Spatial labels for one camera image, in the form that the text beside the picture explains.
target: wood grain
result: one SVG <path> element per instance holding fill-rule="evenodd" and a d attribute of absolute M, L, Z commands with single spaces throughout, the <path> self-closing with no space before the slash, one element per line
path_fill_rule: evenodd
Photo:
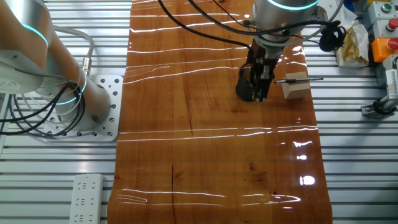
<path fill-rule="evenodd" d="M 250 44 L 185 1 L 164 1 L 207 34 Z M 206 12 L 230 22 L 214 3 Z M 227 1 L 237 19 L 252 1 Z M 235 94 L 247 49 L 178 28 L 156 1 L 133 1 L 116 171 L 108 223 L 331 223 L 312 97 L 265 103 Z M 306 72 L 302 46 L 275 74 Z"/>

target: black cable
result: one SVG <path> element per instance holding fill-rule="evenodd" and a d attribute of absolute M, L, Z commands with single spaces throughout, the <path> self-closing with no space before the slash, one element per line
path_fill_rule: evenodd
<path fill-rule="evenodd" d="M 52 101 L 50 101 L 47 105 L 45 105 L 42 109 L 36 111 L 35 113 L 32 113 L 32 114 L 27 115 L 25 117 L 16 118 L 16 119 L 0 119 L 0 122 L 15 122 L 15 121 L 22 121 L 23 119 L 32 118 L 32 117 L 40 114 L 41 112 L 45 111 L 51 105 L 53 105 L 55 100 L 56 100 L 56 97 Z"/>
<path fill-rule="evenodd" d="M 227 25 L 222 24 L 220 21 L 217 21 L 216 19 L 214 19 L 213 17 L 209 16 L 205 11 L 203 11 L 198 5 L 195 4 L 195 2 L 193 0 L 188 0 L 188 2 L 198 11 L 200 12 L 200 14 L 202 14 L 203 16 L 205 16 L 208 20 L 210 20 L 211 22 L 214 22 L 216 25 L 237 33 L 237 34 L 242 34 L 242 35 L 264 35 L 264 34 L 272 34 L 275 32 L 279 32 L 282 30 L 288 30 L 288 29 L 293 29 L 296 27 L 300 27 L 300 26 L 306 26 L 306 25 L 314 25 L 314 24 L 318 24 L 318 25 L 325 25 L 328 27 L 336 27 L 338 25 L 340 25 L 340 21 L 335 21 L 335 22 L 325 22 L 325 21 L 305 21 L 305 22 L 298 22 L 296 24 L 292 24 L 292 25 L 288 25 L 288 26 L 283 26 L 280 28 L 275 28 L 275 29 L 271 29 L 271 30 L 263 30 L 263 31 L 259 31 L 259 32 L 248 32 L 248 31 L 243 31 L 243 30 L 238 30 L 238 29 L 234 29 L 232 27 L 229 27 Z"/>
<path fill-rule="evenodd" d="M 74 94 L 76 96 L 76 103 L 79 103 L 79 105 L 77 106 L 76 115 L 75 115 L 73 121 L 66 128 L 64 128 L 63 130 L 61 130 L 60 132 L 58 132 L 56 134 L 44 133 L 44 132 L 42 132 L 42 131 L 40 131 L 38 129 L 34 129 L 34 130 L 37 131 L 40 134 L 32 134 L 30 132 L 28 132 L 28 134 L 33 135 L 33 136 L 37 136 L 37 137 L 43 137 L 43 138 L 53 138 L 53 137 L 64 135 L 64 134 L 68 133 L 69 131 L 71 131 L 80 122 L 80 120 L 82 119 L 82 117 L 84 115 L 84 112 L 85 112 L 85 107 L 86 107 L 84 96 L 81 95 L 80 88 L 78 87 L 76 90 L 77 91 L 74 91 Z M 16 100 L 16 96 L 15 95 L 14 95 L 14 101 L 15 101 L 15 106 L 17 108 L 17 111 L 18 111 L 19 115 L 22 116 L 22 113 L 21 113 L 21 110 L 19 108 L 19 105 L 18 105 L 18 102 Z M 83 105 L 83 112 L 80 114 L 81 105 Z M 10 110 L 10 112 L 11 112 L 11 116 L 13 118 L 15 118 L 14 113 L 11 110 Z M 30 127 L 32 127 L 32 125 L 26 119 L 24 121 L 25 121 L 26 124 L 28 124 Z M 16 124 L 18 125 L 19 128 L 24 130 L 24 128 L 18 122 L 16 122 Z"/>
<path fill-rule="evenodd" d="M 260 30 L 260 29 L 258 29 L 257 27 L 245 26 L 243 23 L 241 23 L 241 22 L 239 22 L 238 20 L 236 20 L 235 17 L 233 17 L 223 6 L 221 6 L 221 5 L 217 2 L 217 0 L 213 0 L 213 2 L 214 2 L 220 9 L 222 9 L 225 13 L 227 13 L 227 15 L 229 15 L 229 17 L 230 17 L 233 21 L 235 21 L 237 24 L 239 24 L 239 25 L 241 25 L 241 26 L 243 26 L 243 27 L 248 27 L 248 28 L 251 28 L 251 29 Z M 304 37 L 301 37 L 301 36 L 299 36 L 299 35 L 277 35 L 277 34 L 269 34 L 269 35 L 275 35 L 275 36 L 278 36 L 278 37 L 297 37 L 297 38 L 300 38 L 300 39 L 304 39 Z M 316 42 L 316 41 L 314 41 L 314 40 L 307 40 L 307 41 L 313 42 L 313 43 L 319 45 L 319 43 Z"/>
<path fill-rule="evenodd" d="M 242 42 L 238 42 L 238 41 L 234 41 L 234 40 L 224 39 L 224 38 L 221 38 L 221 37 L 215 37 L 215 36 L 208 35 L 208 34 L 204 34 L 204 33 L 201 33 L 201 32 L 199 32 L 199 31 L 196 31 L 196 30 L 194 30 L 194 29 L 191 29 L 191 28 L 187 27 L 186 25 L 182 24 L 180 21 L 176 20 L 176 18 L 174 18 L 173 15 L 171 15 L 171 13 L 170 13 L 170 12 L 167 10 L 167 8 L 164 6 L 162 0 L 158 0 L 158 2 L 159 2 L 159 4 L 160 4 L 161 8 L 163 9 L 163 11 L 166 13 L 166 15 L 167 15 L 171 20 L 173 20 L 174 23 L 176 23 L 177 25 L 179 25 L 179 26 L 182 27 L 183 29 L 185 29 L 185 30 L 187 30 L 187 31 L 189 31 L 189 32 L 191 32 L 191 33 L 194 33 L 194 34 L 196 34 L 196 35 L 199 35 L 199 36 L 202 36 L 202 37 L 206 37 L 206 38 L 209 38 L 209 39 L 218 40 L 218 41 L 221 41 L 221 42 L 226 42 L 226 43 L 230 43 L 230 44 L 236 44 L 236 45 L 240 45 L 240 46 L 243 46 L 243 47 L 247 47 L 247 48 L 249 49 L 250 53 L 251 53 L 251 54 L 254 54 L 253 49 L 252 49 L 252 48 L 250 47 L 250 45 L 248 45 L 248 44 L 245 44 L 245 43 L 242 43 Z"/>
<path fill-rule="evenodd" d="M 302 36 L 299 36 L 299 35 L 292 35 L 292 34 L 289 34 L 289 35 L 269 34 L 269 35 L 273 35 L 273 36 L 277 36 L 277 37 L 297 37 L 297 38 L 300 38 L 300 39 L 304 39 L 304 37 L 302 37 Z M 316 41 L 314 41 L 314 40 L 307 40 L 307 41 L 316 43 L 317 45 L 320 45 L 318 42 L 316 42 Z"/>
<path fill-rule="evenodd" d="M 220 9 L 222 9 L 225 13 L 227 13 L 227 15 L 229 15 L 229 17 L 230 17 L 233 21 L 235 21 L 237 24 L 239 24 L 239 25 L 241 25 L 241 26 L 243 26 L 243 27 L 249 27 L 249 28 L 252 28 L 252 29 L 259 30 L 258 28 L 253 27 L 253 26 L 245 26 L 243 23 L 237 21 L 237 20 L 236 20 L 236 19 L 223 7 L 223 6 L 221 6 L 220 4 L 218 4 L 217 0 L 213 0 L 213 2 L 216 3 L 216 5 L 217 5 Z"/>
<path fill-rule="evenodd" d="M 70 83 L 68 83 L 67 85 L 65 85 L 61 91 L 56 95 L 56 97 L 53 99 L 53 104 L 50 108 L 50 111 L 47 113 L 47 115 L 44 117 L 44 119 L 40 122 L 38 122 L 36 125 L 34 125 L 33 127 L 30 127 L 26 130 L 22 130 L 22 131 L 16 131 L 16 132 L 4 132 L 4 131 L 0 131 L 0 134 L 3 135 L 17 135 L 17 134 L 25 134 L 28 133 L 29 131 L 33 131 L 35 128 L 39 127 L 40 125 L 42 125 L 47 118 L 50 117 L 52 111 L 54 110 L 55 106 L 57 105 L 58 100 L 61 98 L 62 94 L 65 92 L 65 90 L 69 87 Z"/>

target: gray cable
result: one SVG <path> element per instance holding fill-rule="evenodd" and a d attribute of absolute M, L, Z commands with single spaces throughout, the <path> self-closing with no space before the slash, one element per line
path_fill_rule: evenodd
<path fill-rule="evenodd" d="M 336 16 L 338 15 L 338 13 L 340 12 L 341 8 L 343 7 L 344 4 L 344 0 L 341 0 L 339 5 L 337 6 L 337 9 L 335 11 L 335 13 L 330 17 L 328 22 L 333 22 L 333 20 L 336 18 Z M 255 40 L 259 43 L 262 43 L 264 45 L 267 46 L 271 46 L 271 47 L 288 47 L 288 46 L 294 46 L 297 44 L 301 44 L 304 43 L 305 41 L 308 41 L 309 39 L 316 37 L 320 32 L 322 32 L 324 30 L 323 27 L 321 27 L 318 31 L 314 32 L 313 34 L 311 34 L 310 36 L 303 38 L 301 40 L 295 41 L 295 42 L 289 42 L 289 43 L 275 43 L 275 42 L 271 42 L 271 41 L 266 41 L 261 39 L 258 36 L 254 36 Z"/>
<path fill-rule="evenodd" d="M 90 48 L 88 49 L 87 57 L 91 58 L 91 56 L 93 55 L 93 51 L 94 51 L 94 40 L 90 35 L 86 34 L 85 32 L 67 28 L 67 27 L 54 26 L 54 29 L 58 32 L 63 32 L 66 34 L 79 35 L 79 36 L 82 36 L 84 39 L 88 40 L 88 42 L 90 43 Z"/>

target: metal bracket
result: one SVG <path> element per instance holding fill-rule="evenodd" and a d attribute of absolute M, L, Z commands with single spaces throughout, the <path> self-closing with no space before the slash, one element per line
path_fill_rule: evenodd
<path fill-rule="evenodd" d="M 119 75 L 92 75 L 90 79 L 105 87 L 111 97 L 111 111 L 105 121 L 92 131 L 70 131 L 66 136 L 45 139 L 48 142 L 110 142 L 116 139 L 119 131 L 119 118 L 122 102 L 123 77 Z M 58 123 L 58 116 L 51 116 Z M 57 133 L 63 126 L 46 121 L 44 132 Z"/>

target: power strip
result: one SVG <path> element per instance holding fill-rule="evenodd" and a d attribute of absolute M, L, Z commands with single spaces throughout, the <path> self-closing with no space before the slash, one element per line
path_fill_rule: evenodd
<path fill-rule="evenodd" d="M 101 174 L 75 176 L 69 224 L 100 224 L 102 183 Z"/>

